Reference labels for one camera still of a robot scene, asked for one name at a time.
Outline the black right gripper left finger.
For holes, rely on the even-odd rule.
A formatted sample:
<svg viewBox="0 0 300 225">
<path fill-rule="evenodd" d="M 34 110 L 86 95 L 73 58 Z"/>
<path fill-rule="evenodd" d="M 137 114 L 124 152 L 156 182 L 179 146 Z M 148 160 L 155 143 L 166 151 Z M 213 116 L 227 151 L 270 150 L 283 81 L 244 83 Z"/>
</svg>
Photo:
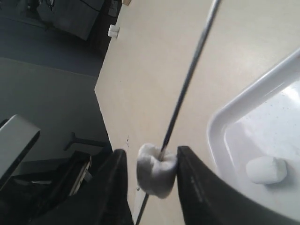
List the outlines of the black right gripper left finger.
<svg viewBox="0 0 300 225">
<path fill-rule="evenodd" d="M 81 190 L 33 225 L 132 225 L 126 152 L 115 150 Z"/>
</svg>

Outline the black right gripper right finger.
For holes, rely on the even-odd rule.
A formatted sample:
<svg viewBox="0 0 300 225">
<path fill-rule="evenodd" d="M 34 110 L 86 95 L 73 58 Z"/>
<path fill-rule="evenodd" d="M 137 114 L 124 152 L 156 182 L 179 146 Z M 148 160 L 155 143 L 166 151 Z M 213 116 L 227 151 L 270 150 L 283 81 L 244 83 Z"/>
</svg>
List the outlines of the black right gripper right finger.
<svg viewBox="0 0 300 225">
<path fill-rule="evenodd" d="M 177 148 L 177 187 L 187 225 L 297 225 L 221 180 L 188 146 Z"/>
</svg>

